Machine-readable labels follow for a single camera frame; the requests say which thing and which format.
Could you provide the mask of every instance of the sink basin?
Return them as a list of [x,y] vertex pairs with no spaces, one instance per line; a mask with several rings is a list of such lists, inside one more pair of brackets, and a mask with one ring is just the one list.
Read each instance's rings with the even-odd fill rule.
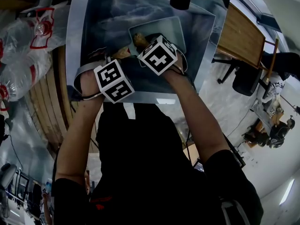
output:
[[[79,9],[79,3],[84,2],[85,11]],[[86,63],[90,53],[107,47],[113,54],[132,42],[128,31],[130,28],[168,17],[177,17],[180,21],[187,51],[187,73],[199,92],[218,44],[228,2],[191,0],[189,10],[181,11],[171,7],[169,0],[72,0],[66,52],[70,96],[74,93],[74,70]],[[79,22],[80,13],[84,13],[84,22]],[[162,77],[148,67],[141,67],[137,58],[123,59],[121,66],[136,91],[126,101],[157,103],[157,98],[177,97]]]

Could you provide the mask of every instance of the black chair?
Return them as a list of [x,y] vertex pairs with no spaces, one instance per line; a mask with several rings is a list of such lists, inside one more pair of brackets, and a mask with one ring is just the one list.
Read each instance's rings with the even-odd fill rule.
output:
[[263,98],[265,99],[268,95],[268,92],[270,90],[271,82],[268,84],[265,84],[263,80],[261,80],[262,76],[262,69],[256,69],[249,64],[236,60],[218,60],[213,59],[212,62],[221,62],[230,64],[230,67],[228,71],[225,74],[225,77],[223,79],[218,79],[217,82],[219,84],[222,84],[225,82],[225,80],[228,78],[228,76],[233,72],[234,69],[237,69],[237,72],[235,73],[235,79],[233,81],[232,87],[235,91],[237,91],[240,94],[243,94],[245,96],[251,96],[257,85],[260,84],[264,89],[265,93],[263,95]]

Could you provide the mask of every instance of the sink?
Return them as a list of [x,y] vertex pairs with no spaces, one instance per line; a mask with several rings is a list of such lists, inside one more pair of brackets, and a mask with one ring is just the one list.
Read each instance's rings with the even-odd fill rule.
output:
[[[80,2],[85,2],[85,11],[82,7],[79,11]],[[66,51],[69,95],[74,94],[74,70],[86,63],[90,53],[107,47],[112,54],[131,43],[130,28],[168,17],[180,21],[187,51],[187,73],[199,92],[218,44],[228,2],[191,0],[189,10],[181,11],[171,7],[170,0],[72,0]],[[84,21],[79,22],[79,13],[84,13]],[[136,91],[126,101],[157,103],[157,98],[177,97],[162,77],[148,67],[141,67],[137,58],[123,59],[121,66]]]

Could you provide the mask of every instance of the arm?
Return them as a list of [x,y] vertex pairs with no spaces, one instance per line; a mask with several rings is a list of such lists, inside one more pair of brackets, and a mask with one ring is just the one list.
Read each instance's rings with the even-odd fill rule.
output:
[[[93,71],[81,75],[81,87],[83,96],[99,91]],[[84,173],[88,160],[90,135],[103,100],[104,97],[99,96],[79,103],[58,154],[55,180],[66,178],[85,186]]]
[[43,202],[44,202],[44,215],[45,215],[45,221],[47,225],[52,225],[52,219],[50,216],[50,211],[49,211],[49,207],[48,207],[48,195],[43,193]]
[[189,80],[170,70],[164,72],[164,77],[178,95],[200,159],[205,163],[214,153],[229,150],[217,120]]

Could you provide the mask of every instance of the stainless steel sink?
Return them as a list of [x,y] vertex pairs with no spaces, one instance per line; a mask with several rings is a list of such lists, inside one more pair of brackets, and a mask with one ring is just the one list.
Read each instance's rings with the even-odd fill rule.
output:
[[[68,30],[66,70],[69,94],[77,69],[84,65],[88,54],[101,47],[114,52],[131,43],[128,29],[166,17],[180,19],[186,44],[187,73],[199,92],[215,53],[224,24],[229,0],[191,0],[190,8],[180,11],[170,0],[72,0]],[[177,99],[162,77],[135,58],[122,61],[122,69],[136,93],[123,102],[157,103]]]

